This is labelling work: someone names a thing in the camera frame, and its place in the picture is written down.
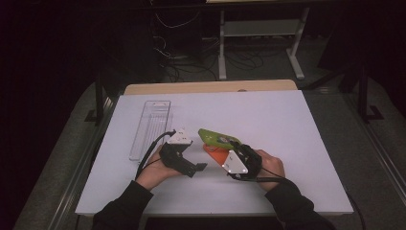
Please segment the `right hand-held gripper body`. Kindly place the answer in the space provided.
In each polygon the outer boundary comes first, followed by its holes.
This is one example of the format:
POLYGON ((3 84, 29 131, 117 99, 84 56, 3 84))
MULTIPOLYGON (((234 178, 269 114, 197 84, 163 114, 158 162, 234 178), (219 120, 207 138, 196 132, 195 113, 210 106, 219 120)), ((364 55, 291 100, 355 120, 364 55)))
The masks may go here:
POLYGON ((229 150, 225 163, 221 166, 233 179, 255 181, 261 170, 261 157, 248 145, 244 153, 229 150))

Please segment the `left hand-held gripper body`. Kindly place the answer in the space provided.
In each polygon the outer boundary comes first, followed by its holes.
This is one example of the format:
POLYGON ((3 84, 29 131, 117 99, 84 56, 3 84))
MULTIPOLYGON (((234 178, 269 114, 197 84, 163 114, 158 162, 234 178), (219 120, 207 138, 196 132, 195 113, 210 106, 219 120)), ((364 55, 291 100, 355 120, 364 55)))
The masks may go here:
POLYGON ((164 165, 183 175, 193 177, 197 171, 196 165, 183 156, 183 152, 192 144, 185 129, 180 128, 165 142, 159 152, 164 165))

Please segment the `orange phone case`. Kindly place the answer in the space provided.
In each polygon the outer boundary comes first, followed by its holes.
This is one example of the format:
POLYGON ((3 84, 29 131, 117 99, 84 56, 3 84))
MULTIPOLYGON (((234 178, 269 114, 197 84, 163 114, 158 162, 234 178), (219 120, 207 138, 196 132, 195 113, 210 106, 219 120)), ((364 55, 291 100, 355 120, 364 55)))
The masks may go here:
POLYGON ((206 144, 203 145, 203 150, 206 151, 213 158, 213 160, 220 166, 222 166, 225 163, 229 155, 229 151, 227 149, 209 146, 206 144))

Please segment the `green cartoon phone case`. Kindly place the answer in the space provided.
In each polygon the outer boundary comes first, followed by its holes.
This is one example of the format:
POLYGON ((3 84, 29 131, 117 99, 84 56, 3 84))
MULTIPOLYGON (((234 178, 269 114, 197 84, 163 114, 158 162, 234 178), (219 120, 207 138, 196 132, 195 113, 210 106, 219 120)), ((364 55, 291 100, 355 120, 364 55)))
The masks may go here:
POLYGON ((231 150, 234 147, 233 143, 240 144, 240 141, 236 137, 214 132, 204 128, 200 128, 198 130, 198 135, 204 144, 211 147, 231 150))

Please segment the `clear plastic tray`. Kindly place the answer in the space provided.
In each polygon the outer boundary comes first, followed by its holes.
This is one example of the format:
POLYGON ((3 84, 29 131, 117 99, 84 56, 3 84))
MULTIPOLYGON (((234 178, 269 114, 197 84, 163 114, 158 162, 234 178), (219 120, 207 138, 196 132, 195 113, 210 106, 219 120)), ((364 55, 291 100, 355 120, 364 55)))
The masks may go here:
POLYGON ((146 101, 129 159, 140 162, 151 143, 166 131, 171 131, 171 101, 146 101))

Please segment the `person's right hand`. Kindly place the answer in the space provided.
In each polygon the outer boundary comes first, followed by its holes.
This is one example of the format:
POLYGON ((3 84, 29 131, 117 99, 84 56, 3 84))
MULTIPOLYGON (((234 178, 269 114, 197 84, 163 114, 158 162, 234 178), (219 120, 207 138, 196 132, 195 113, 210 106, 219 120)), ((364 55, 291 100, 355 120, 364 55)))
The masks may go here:
MULTIPOLYGON (((256 153, 261 157, 262 169, 258 177, 285 177, 283 162, 280 158, 268 154, 262 149, 256 149, 256 153)), ((260 182, 259 186, 269 192, 279 185, 278 182, 260 182)))

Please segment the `person's left hand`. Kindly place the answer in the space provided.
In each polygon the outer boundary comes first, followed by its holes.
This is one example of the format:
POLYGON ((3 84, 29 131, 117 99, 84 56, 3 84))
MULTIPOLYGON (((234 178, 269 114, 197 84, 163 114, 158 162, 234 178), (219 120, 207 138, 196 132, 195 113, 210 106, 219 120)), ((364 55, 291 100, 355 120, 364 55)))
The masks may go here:
POLYGON ((180 172, 165 166, 160 158, 160 149, 161 147, 149 157, 147 165, 135 179, 139 185, 148 191, 151 191, 168 178, 181 175, 180 172))

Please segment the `white board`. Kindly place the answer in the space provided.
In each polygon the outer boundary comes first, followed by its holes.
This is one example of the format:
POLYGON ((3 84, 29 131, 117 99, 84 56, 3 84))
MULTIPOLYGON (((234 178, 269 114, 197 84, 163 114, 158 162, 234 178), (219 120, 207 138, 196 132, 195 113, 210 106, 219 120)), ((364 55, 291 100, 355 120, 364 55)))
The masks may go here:
MULTIPOLYGON (((194 177, 175 176, 154 189, 150 216, 271 215, 274 210, 253 182, 236 181, 202 149, 206 128, 238 138, 279 157, 286 176, 322 215, 352 211, 318 128, 299 90, 155 95, 170 103, 172 127, 192 138, 184 152, 206 168, 194 177)), ((93 215, 120 196, 137 171, 129 154, 148 95, 119 98, 76 212, 93 215)))

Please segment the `wooden table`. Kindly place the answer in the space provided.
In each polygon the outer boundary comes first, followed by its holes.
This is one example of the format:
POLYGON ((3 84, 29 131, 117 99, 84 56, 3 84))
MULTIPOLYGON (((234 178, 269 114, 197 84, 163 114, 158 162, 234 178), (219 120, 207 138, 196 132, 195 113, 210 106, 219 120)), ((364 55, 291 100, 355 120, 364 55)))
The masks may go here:
POLYGON ((125 95, 297 90, 293 80, 232 80, 130 84, 125 95))

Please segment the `black metal stand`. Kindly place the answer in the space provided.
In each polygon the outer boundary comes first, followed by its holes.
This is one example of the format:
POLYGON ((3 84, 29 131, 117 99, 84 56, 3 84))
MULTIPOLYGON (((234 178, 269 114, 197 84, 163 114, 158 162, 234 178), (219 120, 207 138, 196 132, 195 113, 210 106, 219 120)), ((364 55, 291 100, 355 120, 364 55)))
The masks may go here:
POLYGON ((360 65, 357 111, 362 121, 366 124, 373 120, 384 119, 383 115, 375 105, 368 105, 368 79, 365 66, 360 65))
POLYGON ((94 86, 95 108, 88 111, 85 122, 94 122, 95 126, 98 127, 102 123, 102 120, 106 115, 105 109, 107 106, 107 101, 109 100, 108 94, 104 88, 101 73, 98 73, 94 86))

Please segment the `aluminium rail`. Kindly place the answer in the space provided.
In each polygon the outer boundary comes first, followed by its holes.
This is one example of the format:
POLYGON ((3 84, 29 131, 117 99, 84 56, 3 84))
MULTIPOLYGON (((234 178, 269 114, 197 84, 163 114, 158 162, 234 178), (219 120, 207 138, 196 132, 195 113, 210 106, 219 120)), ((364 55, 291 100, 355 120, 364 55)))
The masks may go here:
POLYGON ((378 139, 377 134, 371 127, 370 121, 368 119, 362 118, 361 115, 358 113, 354 99, 351 96, 345 96, 344 100, 350 108, 351 113, 357 120, 357 123, 360 125, 361 129, 367 136, 379 164, 391 181, 401 202, 406 207, 406 179, 401 175, 389 153, 384 148, 384 145, 378 139))
POLYGON ((77 229, 75 211, 115 105, 115 99, 102 99, 98 106, 95 97, 81 97, 75 106, 49 160, 61 192, 46 230, 77 229))

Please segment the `white metal desk frame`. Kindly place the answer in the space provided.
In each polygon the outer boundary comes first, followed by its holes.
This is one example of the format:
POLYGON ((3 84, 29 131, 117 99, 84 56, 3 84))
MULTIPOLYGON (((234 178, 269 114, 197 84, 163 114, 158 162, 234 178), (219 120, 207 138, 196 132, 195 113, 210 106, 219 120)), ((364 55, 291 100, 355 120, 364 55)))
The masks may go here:
POLYGON ((299 19, 274 19, 274 20, 240 20, 227 21, 225 12, 220 12, 219 23, 219 55, 218 75, 221 81, 227 79, 224 40, 226 37, 239 36, 267 36, 267 35, 293 35, 294 41, 290 48, 286 49, 287 57, 294 71, 297 80, 303 80, 305 74, 296 58, 296 53, 305 29, 309 8, 302 10, 299 19))

